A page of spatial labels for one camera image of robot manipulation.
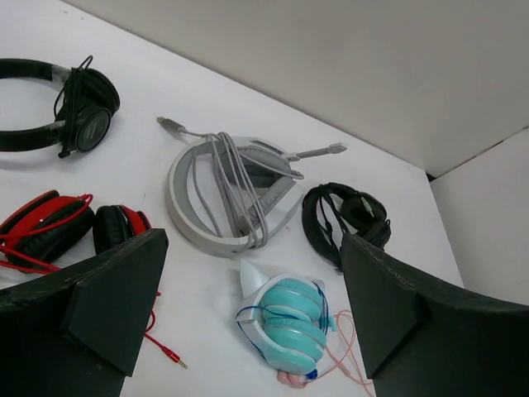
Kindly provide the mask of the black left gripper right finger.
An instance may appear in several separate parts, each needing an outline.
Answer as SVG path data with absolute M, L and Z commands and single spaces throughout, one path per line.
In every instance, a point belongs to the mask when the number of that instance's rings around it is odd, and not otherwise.
M 471 292 L 356 235 L 341 263 L 378 396 L 526 396 L 528 307 Z

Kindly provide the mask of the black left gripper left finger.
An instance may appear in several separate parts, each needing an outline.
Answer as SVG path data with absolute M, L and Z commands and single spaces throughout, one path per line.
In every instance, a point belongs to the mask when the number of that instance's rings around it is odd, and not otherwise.
M 118 396 L 132 375 L 169 241 L 151 229 L 1 291 L 3 396 Z

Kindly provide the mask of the pink and blue cat-ear headphones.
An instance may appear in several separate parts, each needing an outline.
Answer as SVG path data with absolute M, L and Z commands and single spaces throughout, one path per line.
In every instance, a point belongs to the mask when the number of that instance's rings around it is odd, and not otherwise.
M 326 347 L 325 352 L 331 359 L 331 366 L 325 369 L 322 373 L 314 370 L 308 375 L 295 375 L 285 371 L 278 371 L 277 381 L 290 388 L 302 390 L 310 384 L 323 379 L 327 375 L 335 371 L 340 371 L 346 379 L 360 385 L 367 396 L 376 396 L 374 383 L 364 374 L 359 359 L 355 354 L 357 331 L 352 312 L 347 309 L 342 309 L 336 312 L 333 315 L 333 318 L 334 332 L 337 335 L 338 342 L 343 344 L 344 349 L 343 352 L 335 355 L 329 347 Z

